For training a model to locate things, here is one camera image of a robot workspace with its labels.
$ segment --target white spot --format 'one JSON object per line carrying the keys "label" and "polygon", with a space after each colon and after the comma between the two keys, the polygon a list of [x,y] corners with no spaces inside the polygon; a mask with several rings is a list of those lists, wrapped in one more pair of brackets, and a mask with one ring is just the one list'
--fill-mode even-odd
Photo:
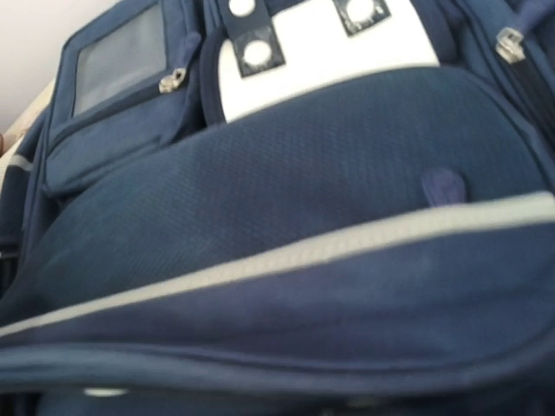
{"label": "white spot", "polygon": [[353,23],[366,22],[374,12],[374,0],[350,0],[347,3],[347,15]]}
{"label": "white spot", "polygon": [[255,0],[229,0],[229,10],[236,17],[249,16],[256,6]]}
{"label": "white spot", "polygon": [[245,47],[244,59],[252,67],[264,65],[271,59],[271,46],[265,41],[252,41]]}
{"label": "white spot", "polygon": [[118,388],[86,388],[84,393],[87,396],[91,397],[117,397],[123,396],[124,394],[129,393],[128,390],[118,389]]}

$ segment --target front pocket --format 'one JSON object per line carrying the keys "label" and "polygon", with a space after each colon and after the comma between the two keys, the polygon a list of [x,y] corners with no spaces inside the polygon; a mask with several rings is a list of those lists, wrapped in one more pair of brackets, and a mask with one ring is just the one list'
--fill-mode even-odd
{"label": "front pocket", "polygon": [[196,16],[192,0],[127,0],[68,41],[48,137],[51,195],[202,127]]}

